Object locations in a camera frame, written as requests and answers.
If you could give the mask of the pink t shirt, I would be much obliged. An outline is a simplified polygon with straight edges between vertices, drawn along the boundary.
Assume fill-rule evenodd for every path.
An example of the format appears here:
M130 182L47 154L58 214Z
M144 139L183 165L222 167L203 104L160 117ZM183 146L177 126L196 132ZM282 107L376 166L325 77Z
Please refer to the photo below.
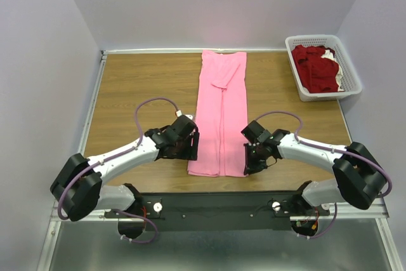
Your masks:
M244 177L247 122L247 54L202 52L195 122L199 129L194 176Z

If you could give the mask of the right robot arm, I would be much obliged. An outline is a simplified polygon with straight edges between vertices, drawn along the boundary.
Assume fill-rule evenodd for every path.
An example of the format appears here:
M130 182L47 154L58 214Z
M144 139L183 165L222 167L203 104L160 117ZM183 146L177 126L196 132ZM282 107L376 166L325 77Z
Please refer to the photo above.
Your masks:
M257 121L243 130L246 164L245 175L253 175L267 168L267 160L274 158L304 162L333 174L330 180L304 182L287 201L287 206L299 215L308 214L323 204L347 202L367 210L389 183L382 169L364 145L353 142L349 146L328 145L299 137L284 129L273 133Z

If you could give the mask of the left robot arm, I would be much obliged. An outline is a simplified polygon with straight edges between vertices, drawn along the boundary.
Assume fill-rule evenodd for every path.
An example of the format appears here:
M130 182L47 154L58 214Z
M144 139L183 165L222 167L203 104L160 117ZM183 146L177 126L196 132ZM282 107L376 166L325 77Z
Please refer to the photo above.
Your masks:
M193 116L178 114L162 128L148 130L139 139L113 151L85 158L70 156L50 186L60 219L78 221L94 210L119 209L125 216L140 212L141 202L130 185L107 183L137 166L159 159L197 160L199 129Z

